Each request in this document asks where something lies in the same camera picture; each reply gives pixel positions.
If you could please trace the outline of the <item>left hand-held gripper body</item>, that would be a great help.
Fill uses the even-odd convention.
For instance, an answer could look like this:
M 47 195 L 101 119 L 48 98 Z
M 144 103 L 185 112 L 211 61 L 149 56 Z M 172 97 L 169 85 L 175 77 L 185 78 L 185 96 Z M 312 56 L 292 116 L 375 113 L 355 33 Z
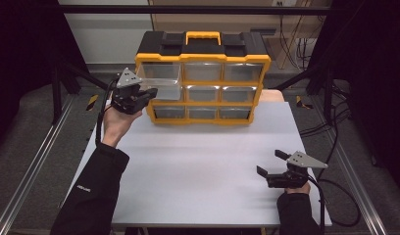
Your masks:
M 141 111 L 149 102 L 149 93 L 140 89 L 141 82 L 141 78 L 125 68 L 113 90 L 111 105 L 127 115 Z

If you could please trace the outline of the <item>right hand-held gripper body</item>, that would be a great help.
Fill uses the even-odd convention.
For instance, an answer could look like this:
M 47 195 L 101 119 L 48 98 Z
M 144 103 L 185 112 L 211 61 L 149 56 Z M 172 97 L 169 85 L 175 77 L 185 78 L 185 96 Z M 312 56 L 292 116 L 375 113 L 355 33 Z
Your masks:
M 328 168 L 326 163 L 299 151 L 288 155 L 287 171 L 281 174 L 268 174 L 266 177 L 270 188 L 302 187 L 309 179 L 309 168 Z

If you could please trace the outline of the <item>clear plastic drawer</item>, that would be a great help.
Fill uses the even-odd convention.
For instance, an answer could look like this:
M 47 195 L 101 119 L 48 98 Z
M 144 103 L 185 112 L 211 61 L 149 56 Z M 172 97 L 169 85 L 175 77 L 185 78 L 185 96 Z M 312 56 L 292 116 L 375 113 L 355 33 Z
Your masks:
M 136 75 L 142 79 L 143 90 L 157 89 L 158 100 L 177 101 L 181 98 L 180 64 L 142 63 Z

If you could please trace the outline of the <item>yellow black drawer organizer cabinet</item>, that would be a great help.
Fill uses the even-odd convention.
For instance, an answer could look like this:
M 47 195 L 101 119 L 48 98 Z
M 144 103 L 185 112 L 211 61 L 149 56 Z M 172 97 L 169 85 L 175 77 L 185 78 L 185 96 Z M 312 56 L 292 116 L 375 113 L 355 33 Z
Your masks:
M 218 31 L 187 31 L 183 33 L 170 33 L 164 31 L 147 31 L 143 35 L 134 61 L 135 71 L 137 71 L 142 63 L 180 64 L 181 88 L 182 65 L 184 63 L 262 63 L 264 68 L 257 94 L 257 107 L 263 90 L 263 78 L 270 67 L 272 59 L 267 52 L 261 35 L 257 32 L 222 33 Z M 158 101 L 170 102 L 169 100 L 158 100 L 157 98 L 150 102 L 147 113 L 152 122 L 156 124 L 191 124 L 162 123 L 153 120 L 152 105 Z

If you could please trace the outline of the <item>person's right hand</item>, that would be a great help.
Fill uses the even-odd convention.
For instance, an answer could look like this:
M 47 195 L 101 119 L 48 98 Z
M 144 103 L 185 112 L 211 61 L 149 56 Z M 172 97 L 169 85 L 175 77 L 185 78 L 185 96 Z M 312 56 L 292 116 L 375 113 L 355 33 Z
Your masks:
M 287 194 L 309 194 L 311 191 L 311 186 L 306 182 L 302 187 L 299 188 L 285 188 L 284 192 Z

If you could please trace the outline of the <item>person's left hand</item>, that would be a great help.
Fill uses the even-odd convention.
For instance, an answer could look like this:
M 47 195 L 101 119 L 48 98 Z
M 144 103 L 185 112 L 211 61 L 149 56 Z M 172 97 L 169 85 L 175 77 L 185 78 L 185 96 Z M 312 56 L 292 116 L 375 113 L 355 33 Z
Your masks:
M 128 115 L 108 106 L 103 117 L 104 134 L 101 142 L 115 148 L 129 131 L 132 123 L 141 116 L 141 111 Z

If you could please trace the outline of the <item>yellow black striped tape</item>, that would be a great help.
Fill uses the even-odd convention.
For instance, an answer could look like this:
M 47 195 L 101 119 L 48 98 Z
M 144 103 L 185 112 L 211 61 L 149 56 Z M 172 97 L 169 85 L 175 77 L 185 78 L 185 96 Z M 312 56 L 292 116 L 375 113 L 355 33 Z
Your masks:
M 88 101 L 88 104 L 87 104 L 87 106 L 86 106 L 86 110 L 87 110 L 87 111 L 91 111 L 91 110 L 94 108 L 95 103 L 96 103 L 98 97 L 99 97 L 99 95 L 92 95 L 92 96 L 90 97 L 90 99 L 89 99 L 89 101 Z
M 304 109 L 307 109 L 307 110 L 312 110 L 314 108 L 313 105 L 304 104 L 302 99 L 301 99 L 301 96 L 296 96 L 296 107 L 304 108 Z

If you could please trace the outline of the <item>set of small clear drawers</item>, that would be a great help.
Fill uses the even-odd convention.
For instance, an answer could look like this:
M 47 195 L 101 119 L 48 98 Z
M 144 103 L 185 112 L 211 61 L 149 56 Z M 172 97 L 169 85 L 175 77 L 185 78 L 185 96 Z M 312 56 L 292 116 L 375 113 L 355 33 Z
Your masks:
M 250 123 L 257 105 L 263 68 L 262 63 L 184 63 L 180 98 L 154 102 L 153 120 L 162 123 Z

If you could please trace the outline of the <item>light wooden board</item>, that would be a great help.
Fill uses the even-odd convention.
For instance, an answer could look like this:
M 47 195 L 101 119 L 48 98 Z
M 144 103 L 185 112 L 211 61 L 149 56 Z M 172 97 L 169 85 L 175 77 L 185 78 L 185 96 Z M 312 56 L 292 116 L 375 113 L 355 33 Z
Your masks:
M 260 102 L 283 102 L 284 97 L 279 90 L 265 89 L 261 92 Z

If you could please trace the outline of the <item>black metal crossbar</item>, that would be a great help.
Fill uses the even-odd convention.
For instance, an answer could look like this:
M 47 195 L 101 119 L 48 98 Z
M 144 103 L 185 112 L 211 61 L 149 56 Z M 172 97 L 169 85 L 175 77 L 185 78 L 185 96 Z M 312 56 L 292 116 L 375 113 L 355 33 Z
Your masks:
M 301 15 L 326 16 L 328 7 L 252 6 L 142 6 L 142 5 L 60 5 L 67 14 L 203 14 L 203 15 Z

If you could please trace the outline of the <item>black curtain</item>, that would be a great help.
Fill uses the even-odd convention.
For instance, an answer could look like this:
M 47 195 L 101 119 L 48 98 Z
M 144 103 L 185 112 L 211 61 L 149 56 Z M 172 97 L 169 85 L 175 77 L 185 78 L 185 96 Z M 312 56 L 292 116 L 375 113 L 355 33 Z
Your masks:
M 400 188 L 400 0 L 332 0 L 331 6 L 348 12 L 328 19 L 320 39 L 330 40 L 353 19 L 334 71 L 349 82 L 370 148 Z
M 52 82 L 55 65 L 86 71 L 58 0 L 0 0 L 0 143 L 24 94 Z

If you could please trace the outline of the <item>light wooden cabinet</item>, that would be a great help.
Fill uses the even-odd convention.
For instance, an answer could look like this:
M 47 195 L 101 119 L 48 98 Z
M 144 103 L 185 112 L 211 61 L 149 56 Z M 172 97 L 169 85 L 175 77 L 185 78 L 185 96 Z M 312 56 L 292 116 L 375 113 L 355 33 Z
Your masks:
M 332 0 L 148 0 L 151 6 L 253 6 L 328 7 Z M 312 55 L 323 16 L 153 14 L 153 27 L 160 31 L 259 32 L 278 68 L 303 69 Z

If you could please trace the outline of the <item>black metal frame stand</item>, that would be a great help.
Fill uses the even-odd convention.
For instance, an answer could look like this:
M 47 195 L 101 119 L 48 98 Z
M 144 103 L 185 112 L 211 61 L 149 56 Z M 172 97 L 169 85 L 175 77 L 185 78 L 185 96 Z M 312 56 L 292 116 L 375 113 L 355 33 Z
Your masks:
M 62 96 L 61 85 L 64 85 L 69 94 L 77 94 L 81 86 L 76 80 L 78 77 L 101 89 L 107 89 L 108 84 L 92 76 L 88 71 L 81 70 L 72 64 L 62 62 L 54 66 L 51 70 L 51 85 L 53 92 L 53 121 L 55 124 L 62 116 Z
M 284 81 L 283 83 L 275 86 L 275 90 L 282 91 L 289 86 L 301 81 L 304 78 L 309 78 L 310 82 L 307 85 L 306 91 L 309 95 L 316 95 L 321 89 L 324 90 L 324 106 L 323 118 L 328 124 L 332 124 L 332 84 L 333 84 L 333 71 L 329 66 L 315 65 L 312 66 L 292 78 Z

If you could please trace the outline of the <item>aluminium floor rail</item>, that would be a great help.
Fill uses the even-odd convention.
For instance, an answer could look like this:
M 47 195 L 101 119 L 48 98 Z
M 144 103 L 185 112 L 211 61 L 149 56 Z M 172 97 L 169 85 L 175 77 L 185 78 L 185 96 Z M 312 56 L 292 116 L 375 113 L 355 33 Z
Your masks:
M 67 99 L 62 107 L 62 112 L 59 119 L 51 125 L 48 130 L 43 142 L 37 150 L 32 162 L 30 163 L 23 179 L 17 187 L 17 190 L 13 194 L 7 207 L 0 215 L 0 235 L 7 235 L 10 228 L 17 217 L 25 198 L 28 195 L 34 181 L 45 163 L 57 137 L 65 124 L 68 115 L 71 112 L 72 106 L 75 103 L 77 96 L 68 95 Z
M 366 188 L 364 187 L 359 175 L 352 166 L 347 154 L 344 151 L 344 148 L 338 139 L 339 135 L 336 113 L 327 111 L 327 117 L 325 117 L 322 99 L 313 96 L 311 100 L 315 105 L 315 110 L 317 111 L 319 117 L 326 123 L 332 125 L 332 128 L 327 132 L 329 141 L 332 144 L 332 151 L 335 154 L 335 158 L 338 161 L 344 178 L 346 179 L 350 192 L 356 201 L 356 204 L 361 212 L 361 216 L 369 228 L 371 235 L 387 235 L 387 231 L 383 225 L 383 222 L 378 215 Z

